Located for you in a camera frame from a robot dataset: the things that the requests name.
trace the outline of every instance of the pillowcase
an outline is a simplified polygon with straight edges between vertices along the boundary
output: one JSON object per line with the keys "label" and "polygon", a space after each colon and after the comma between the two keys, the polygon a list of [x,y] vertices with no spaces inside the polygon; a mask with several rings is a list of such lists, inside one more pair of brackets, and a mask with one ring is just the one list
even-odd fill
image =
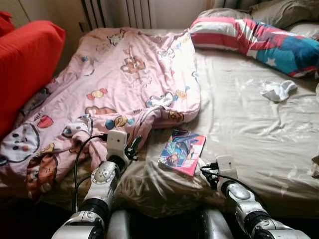
{"label": "pillowcase", "polygon": [[11,15],[5,11],[0,11],[0,37],[14,30],[10,21]]}
{"label": "pillowcase", "polygon": [[199,18],[190,33],[195,47],[239,51],[292,77],[319,67],[319,42],[250,19]]}
{"label": "pillowcase", "polygon": [[319,19],[318,0],[273,0],[250,7],[254,21],[286,28],[298,21]]}
{"label": "pillowcase", "polygon": [[287,27],[285,31],[311,38],[316,41],[319,40],[319,23],[315,21],[301,21]]}
{"label": "pillowcase", "polygon": [[64,39],[65,31],[49,21],[0,37],[0,140],[24,103],[51,80]]}
{"label": "pillowcase", "polygon": [[213,8],[203,11],[198,18],[202,17],[232,17],[234,19],[252,19],[248,13],[240,12],[231,8]]}

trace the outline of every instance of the radiator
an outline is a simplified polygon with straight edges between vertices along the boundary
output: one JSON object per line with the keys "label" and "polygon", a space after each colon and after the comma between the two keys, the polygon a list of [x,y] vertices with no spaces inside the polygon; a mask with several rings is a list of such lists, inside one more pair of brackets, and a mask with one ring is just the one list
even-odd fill
{"label": "radiator", "polygon": [[156,0],[81,0],[89,28],[156,28]]}

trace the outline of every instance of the magazine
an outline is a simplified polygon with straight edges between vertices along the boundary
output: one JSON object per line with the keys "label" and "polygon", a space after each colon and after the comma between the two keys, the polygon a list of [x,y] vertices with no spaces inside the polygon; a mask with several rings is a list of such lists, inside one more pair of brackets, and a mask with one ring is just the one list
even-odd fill
{"label": "magazine", "polygon": [[159,163],[193,176],[205,140],[203,135],[175,128],[160,155]]}

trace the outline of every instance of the wire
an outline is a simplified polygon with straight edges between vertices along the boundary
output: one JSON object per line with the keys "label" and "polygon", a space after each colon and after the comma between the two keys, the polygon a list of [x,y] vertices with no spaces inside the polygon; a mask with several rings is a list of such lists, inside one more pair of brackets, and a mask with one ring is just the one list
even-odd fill
{"label": "wire", "polygon": [[81,183],[83,183],[88,178],[91,178],[91,175],[86,176],[85,178],[81,179],[80,182],[76,185],[72,195],[72,211],[75,213],[78,211],[78,189]]}
{"label": "wire", "polygon": [[78,164],[79,164],[79,158],[80,158],[80,154],[84,148],[84,146],[93,138],[99,138],[100,136],[99,135],[96,135],[96,136],[92,136],[92,137],[89,137],[86,141],[84,141],[84,143],[81,145],[81,148],[78,152],[78,154],[76,155],[76,158],[75,158],[75,163],[74,163],[74,189],[76,188],[77,184],[78,184]]}
{"label": "wire", "polygon": [[236,182],[236,183],[239,183],[240,185],[242,185],[243,187],[245,187],[246,189],[248,189],[249,191],[251,191],[254,195],[256,195],[256,197],[257,197],[258,201],[260,202],[260,204],[262,205],[262,207],[263,207],[266,211],[268,211],[265,202],[261,199],[261,197],[260,197],[251,187],[249,187],[248,185],[246,185],[245,183],[239,181],[239,180],[236,179],[236,178],[229,177],[229,176],[226,176],[226,175],[221,175],[221,174],[218,174],[218,173],[212,173],[212,172],[210,172],[210,171],[208,171],[208,170],[204,170],[204,168],[210,168],[210,166],[207,165],[207,166],[202,166],[202,167],[200,167],[199,169],[200,169],[200,171],[201,171],[202,173],[207,173],[207,174],[210,174],[210,175],[215,175],[215,176],[217,176],[217,177],[222,177],[222,178],[230,179],[230,180],[232,180],[232,181],[234,181],[234,182]]}
{"label": "wire", "polygon": [[96,135],[96,136],[89,137],[81,145],[81,148],[80,148],[78,154],[76,155],[75,162],[74,162],[74,192],[73,192],[73,197],[72,197],[72,211],[74,211],[74,212],[78,211],[78,209],[77,209],[77,190],[78,190],[78,187],[80,186],[80,184],[84,181],[84,180],[81,180],[80,183],[78,184],[78,175],[77,175],[77,173],[78,173],[79,158],[80,158],[81,152],[82,152],[83,148],[85,147],[85,145],[93,138],[100,138],[103,141],[107,141],[108,135],[107,134],[101,134],[101,135]]}

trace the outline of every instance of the pink blanket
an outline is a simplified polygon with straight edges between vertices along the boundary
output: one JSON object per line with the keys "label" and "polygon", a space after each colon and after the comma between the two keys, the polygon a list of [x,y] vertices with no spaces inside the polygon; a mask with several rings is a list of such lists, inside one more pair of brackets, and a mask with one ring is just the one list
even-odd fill
{"label": "pink blanket", "polygon": [[[21,110],[0,145],[0,196],[38,199],[74,166],[82,142],[115,128],[141,134],[196,117],[200,93],[194,48],[182,34],[96,29],[84,36],[68,67]],[[93,139],[80,159],[105,160]]]}

